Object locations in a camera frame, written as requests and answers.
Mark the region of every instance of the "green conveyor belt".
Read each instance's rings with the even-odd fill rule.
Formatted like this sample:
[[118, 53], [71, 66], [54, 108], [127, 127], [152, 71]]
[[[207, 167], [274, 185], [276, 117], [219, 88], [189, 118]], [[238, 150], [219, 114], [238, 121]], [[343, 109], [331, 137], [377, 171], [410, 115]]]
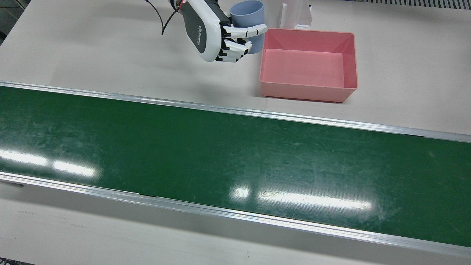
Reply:
[[471, 247], [471, 144], [0, 87], [0, 171]]

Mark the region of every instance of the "pink container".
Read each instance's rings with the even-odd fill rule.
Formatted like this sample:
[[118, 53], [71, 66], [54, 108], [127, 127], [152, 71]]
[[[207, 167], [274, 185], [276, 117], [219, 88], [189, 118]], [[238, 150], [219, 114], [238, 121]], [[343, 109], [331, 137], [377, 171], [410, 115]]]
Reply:
[[352, 33], [269, 29], [260, 71], [262, 95], [344, 102], [358, 87]]

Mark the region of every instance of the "gray cup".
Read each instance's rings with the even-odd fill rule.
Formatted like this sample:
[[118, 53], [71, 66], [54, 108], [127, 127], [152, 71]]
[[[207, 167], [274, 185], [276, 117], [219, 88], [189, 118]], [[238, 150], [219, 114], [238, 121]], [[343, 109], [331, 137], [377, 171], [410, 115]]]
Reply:
[[[260, 1], [240, 2], [231, 7], [230, 13], [235, 27], [248, 28], [265, 23], [265, 7]], [[265, 34], [249, 38], [249, 40], [252, 41], [252, 49], [249, 53], [257, 53], [263, 49]]]

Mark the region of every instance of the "robotic hand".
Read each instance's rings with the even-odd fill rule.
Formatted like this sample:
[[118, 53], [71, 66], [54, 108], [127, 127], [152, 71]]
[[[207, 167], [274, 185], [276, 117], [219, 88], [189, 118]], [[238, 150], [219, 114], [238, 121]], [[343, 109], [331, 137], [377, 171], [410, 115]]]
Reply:
[[233, 27], [217, 0], [169, 0], [183, 15], [185, 28], [200, 56], [208, 62], [237, 62], [252, 48], [247, 38], [267, 32], [265, 24]]

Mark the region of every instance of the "logo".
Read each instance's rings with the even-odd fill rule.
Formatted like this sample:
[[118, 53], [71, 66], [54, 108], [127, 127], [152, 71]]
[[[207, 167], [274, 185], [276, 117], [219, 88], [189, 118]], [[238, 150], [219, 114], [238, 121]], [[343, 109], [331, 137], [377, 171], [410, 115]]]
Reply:
[[200, 46], [201, 42], [201, 31], [203, 31], [203, 28], [201, 28], [201, 25], [198, 26], [198, 39], [196, 40], [196, 43], [198, 43], [198, 46]]

